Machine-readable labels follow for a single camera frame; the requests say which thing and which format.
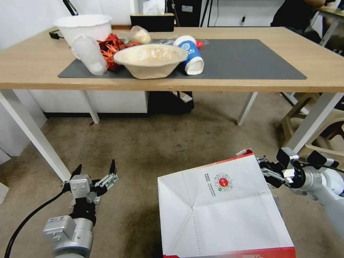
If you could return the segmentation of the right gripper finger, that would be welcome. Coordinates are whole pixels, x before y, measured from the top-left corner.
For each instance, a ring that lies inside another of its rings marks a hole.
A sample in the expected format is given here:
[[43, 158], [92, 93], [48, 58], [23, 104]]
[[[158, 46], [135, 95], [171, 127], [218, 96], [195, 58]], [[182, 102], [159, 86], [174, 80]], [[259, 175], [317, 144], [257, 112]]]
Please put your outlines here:
[[262, 167], [262, 173], [266, 182], [273, 188], [280, 188], [282, 185], [291, 187], [291, 169], [284, 169], [279, 173], [269, 168]]
[[266, 156], [257, 157], [257, 162], [259, 164], [260, 169], [274, 169], [275, 164], [273, 162], [269, 162]]

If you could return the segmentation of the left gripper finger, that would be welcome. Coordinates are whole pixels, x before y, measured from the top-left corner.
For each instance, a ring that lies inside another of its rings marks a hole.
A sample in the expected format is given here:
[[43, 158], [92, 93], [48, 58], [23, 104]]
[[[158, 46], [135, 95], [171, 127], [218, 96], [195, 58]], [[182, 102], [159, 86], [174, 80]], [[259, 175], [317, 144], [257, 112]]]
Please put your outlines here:
[[104, 178], [102, 178], [100, 181], [98, 181], [95, 184], [95, 186], [105, 188], [105, 189], [110, 189], [118, 179], [119, 177], [117, 174], [115, 160], [112, 159], [111, 164], [110, 164], [109, 174], [106, 175]]
[[70, 180], [76, 175], [80, 175], [82, 170], [82, 164], [79, 164], [78, 167], [72, 172]]

